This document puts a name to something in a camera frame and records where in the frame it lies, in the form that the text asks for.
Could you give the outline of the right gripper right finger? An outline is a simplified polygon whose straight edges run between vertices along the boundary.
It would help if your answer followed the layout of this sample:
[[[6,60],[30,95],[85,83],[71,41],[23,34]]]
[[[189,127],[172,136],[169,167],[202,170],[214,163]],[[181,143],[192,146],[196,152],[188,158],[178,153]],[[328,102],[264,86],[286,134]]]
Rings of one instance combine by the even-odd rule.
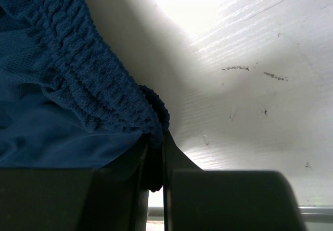
[[[305,230],[293,190],[277,171],[203,170],[163,143],[166,230]]]

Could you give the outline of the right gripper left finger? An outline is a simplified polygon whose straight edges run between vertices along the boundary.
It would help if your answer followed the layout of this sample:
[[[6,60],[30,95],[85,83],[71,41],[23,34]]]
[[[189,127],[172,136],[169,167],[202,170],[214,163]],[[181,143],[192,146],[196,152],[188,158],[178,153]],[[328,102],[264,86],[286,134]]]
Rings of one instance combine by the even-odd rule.
[[[145,230],[147,139],[106,167],[1,169],[1,230]]]

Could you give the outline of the navy blue shorts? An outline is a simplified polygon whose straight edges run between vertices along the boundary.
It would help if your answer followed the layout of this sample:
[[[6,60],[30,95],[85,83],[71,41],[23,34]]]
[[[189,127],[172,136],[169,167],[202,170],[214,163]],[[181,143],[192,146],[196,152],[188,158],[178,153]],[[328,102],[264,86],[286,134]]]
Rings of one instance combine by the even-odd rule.
[[[147,136],[145,185],[158,191],[169,119],[84,0],[1,0],[1,167],[98,169]]]

